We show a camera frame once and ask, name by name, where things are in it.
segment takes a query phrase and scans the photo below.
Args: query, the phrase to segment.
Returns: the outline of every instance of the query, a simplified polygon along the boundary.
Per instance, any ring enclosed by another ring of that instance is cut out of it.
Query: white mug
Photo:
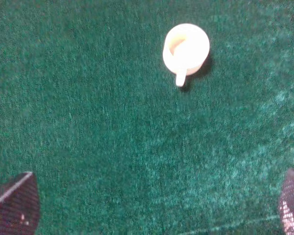
[[[198,26],[183,23],[172,28],[164,42],[163,60],[176,74],[176,85],[182,87],[187,75],[197,72],[210,51],[207,34]]]

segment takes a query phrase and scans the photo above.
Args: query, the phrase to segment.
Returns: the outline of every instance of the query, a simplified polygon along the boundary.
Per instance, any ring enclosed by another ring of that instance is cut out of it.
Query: cup
[[[182,87],[187,75],[197,72],[210,51],[207,34],[198,26],[182,23],[166,35],[163,60],[166,67],[176,74],[176,85]]]

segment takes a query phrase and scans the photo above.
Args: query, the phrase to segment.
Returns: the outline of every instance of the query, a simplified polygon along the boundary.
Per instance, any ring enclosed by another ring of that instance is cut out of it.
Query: white line
[[[272,215],[272,216],[268,216],[266,218],[260,218],[260,219],[251,219],[249,221],[246,221],[246,224],[253,224],[253,223],[258,223],[258,222],[262,222],[262,221],[270,221],[270,220],[274,220],[274,219],[279,219],[279,215]],[[235,228],[238,227],[239,225],[243,224],[244,220],[238,221],[238,222],[234,222],[232,224],[224,224],[222,226],[219,227],[214,227],[211,229],[197,229],[194,231],[190,231],[190,232],[185,232],[179,235],[194,235],[197,233],[207,233],[207,232],[214,232],[214,231],[219,231],[221,229],[229,229],[229,228]]]
[[[25,182],[33,174],[32,172],[25,173],[27,173],[27,175],[25,175],[20,181],[16,182],[8,191],[6,191],[0,197],[0,203],[2,203],[8,196],[10,196],[23,182]]]

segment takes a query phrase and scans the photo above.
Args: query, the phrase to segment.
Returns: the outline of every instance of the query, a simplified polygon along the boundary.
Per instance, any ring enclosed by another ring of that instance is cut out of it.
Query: green carpet
[[[211,44],[183,89],[180,23]],[[294,0],[0,0],[0,183],[36,173],[37,234],[282,234],[289,167]]]

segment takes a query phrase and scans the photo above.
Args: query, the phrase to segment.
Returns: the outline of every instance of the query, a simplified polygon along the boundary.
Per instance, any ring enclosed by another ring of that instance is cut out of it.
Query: black object
[[[289,169],[279,198],[280,221],[286,235],[294,235],[294,169]]]
[[[40,219],[36,177],[19,174],[0,187],[0,235],[33,235]]]

